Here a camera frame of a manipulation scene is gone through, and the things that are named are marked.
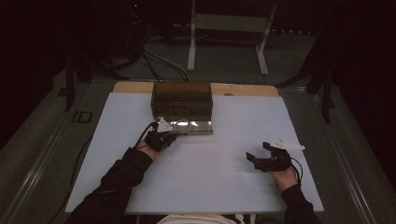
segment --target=dark background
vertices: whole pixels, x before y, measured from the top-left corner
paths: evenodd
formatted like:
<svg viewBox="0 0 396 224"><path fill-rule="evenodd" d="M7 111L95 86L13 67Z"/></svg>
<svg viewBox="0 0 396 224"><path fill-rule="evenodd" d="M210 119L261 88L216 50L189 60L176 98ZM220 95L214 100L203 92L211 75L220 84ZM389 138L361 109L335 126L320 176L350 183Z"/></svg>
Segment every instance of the dark background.
<svg viewBox="0 0 396 224"><path fill-rule="evenodd" d="M103 2L115 4L113 7L110 4L109 15L100 11L100 6L99 13L93 10L88 0L3 1L0 8L0 148L51 90L52 78L65 67L70 39L102 60L120 53L120 46L112 43L128 38L120 35L123 29L126 33L134 31L128 30L126 21L130 17L122 7L124 1ZM239 15L265 13L260 7L253 11L245 9L246 1L242 5L232 0L198 2L201 10L214 13L216 10ZM263 2L251 1L251 4L259 6ZM172 37L173 24L190 22L191 3L185 0L148 0L141 6L136 12L160 35ZM396 174L392 172L396 160L393 144L396 44L392 34L396 27L395 9L392 1L285 0L279 1L273 23L279 34L293 31L317 37L304 69L331 58L333 83L340 87L393 187L396 186Z"/></svg>

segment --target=gray floor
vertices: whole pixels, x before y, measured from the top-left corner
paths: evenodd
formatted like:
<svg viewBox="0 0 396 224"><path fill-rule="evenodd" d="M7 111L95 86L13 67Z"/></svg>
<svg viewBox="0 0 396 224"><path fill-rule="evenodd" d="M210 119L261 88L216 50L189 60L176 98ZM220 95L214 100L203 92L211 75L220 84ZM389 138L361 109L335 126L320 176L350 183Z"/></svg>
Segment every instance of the gray floor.
<svg viewBox="0 0 396 224"><path fill-rule="evenodd" d="M265 49L268 77L259 73L251 39L234 41L234 46L224 44L224 36L221 43L219 37L208 40L198 41L195 71L189 73L192 80L274 85L299 72L315 38L271 34ZM147 48L187 66L186 37L173 42L154 38ZM153 65L165 79L181 79L168 66ZM130 80L153 80L143 61L121 74ZM394 223L395 192L339 90L332 88L336 108L331 110L332 123L327 124L318 112L319 96L304 92L307 81L305 78L279 92L300 142L307 148L304 154L325 209L318 216L324 223ZM77 100L69 113L64 112L65 99L57 96L64 86L64 72L54 83L53 91L0 153L0 216L4 223L50 223L67 196L78 154L93 135L116 80L97 75L90 84L79 83ZM92 121L73 123L76 111L92 112ZM23 180L31 184L23 185ZM282 214L266 216L282 218ZM61 212L53 223L63 223L66 218L67 214Z"/></svg>

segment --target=black sleeve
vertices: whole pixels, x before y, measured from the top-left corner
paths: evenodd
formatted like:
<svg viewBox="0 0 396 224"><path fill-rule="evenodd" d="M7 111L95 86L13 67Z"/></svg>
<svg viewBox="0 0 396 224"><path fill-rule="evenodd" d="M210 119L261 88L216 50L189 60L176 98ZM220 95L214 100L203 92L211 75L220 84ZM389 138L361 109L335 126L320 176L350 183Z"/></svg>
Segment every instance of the black sleeve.
<svg viewBox="0 0 396 224"><path fill-rule="evenodd" d="M146 153L128 148L102 177L100 186L85 197L65 223L120 223L132 187L140 184L151 164L152 159Z"/></svg>
<svg viewBox="0 0 396 224"><path fill-rule="evenodd" d="M285 213L286 224L321 223L314 213L314 206L303 195L300 184L285 189L282 198L288 207Z"/></svg>

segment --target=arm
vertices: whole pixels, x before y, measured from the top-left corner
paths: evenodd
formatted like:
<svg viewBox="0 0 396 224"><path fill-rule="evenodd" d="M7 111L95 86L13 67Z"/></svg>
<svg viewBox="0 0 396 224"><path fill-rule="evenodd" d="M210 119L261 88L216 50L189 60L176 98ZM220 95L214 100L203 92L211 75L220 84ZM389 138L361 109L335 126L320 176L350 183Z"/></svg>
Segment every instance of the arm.
<svg viewBox="0 0 396 224"><path fill-rule="evenodd" d="M282 198L288 207L285 213L285 223L290 224L319 224L314 213L314 206L306 200L301 185L297 181L292 167L285 171L271 172L277 185L282 190Z"/></svg>
<svg viewBox="0 0 396 224"><path fill-rule="evenodd" d="M143 180L143 175L158 152L139 142L138 150L128 148L102 177L100 186L85 197L65 223L120 223L131 196L132 187Z"/></svg>

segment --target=white paper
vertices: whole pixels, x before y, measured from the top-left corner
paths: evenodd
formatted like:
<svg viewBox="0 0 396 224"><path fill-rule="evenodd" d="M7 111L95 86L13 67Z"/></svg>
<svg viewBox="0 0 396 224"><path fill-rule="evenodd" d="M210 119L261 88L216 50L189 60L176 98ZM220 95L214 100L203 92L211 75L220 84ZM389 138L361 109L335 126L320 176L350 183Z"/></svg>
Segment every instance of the white paper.
<svg viewBox="0 0 396 224"><path fill-rule="evenodd" d="M153 121L150 94L111 93L65 211L71 212ZM213 96L212 135L180 136L148 168L126 213L265 213L285 204L275 180L254 170L246 152L269 158L262 142L299 143L280 97ZM323 211L301 150L290 155L304 168L303 192Z"/></svg>

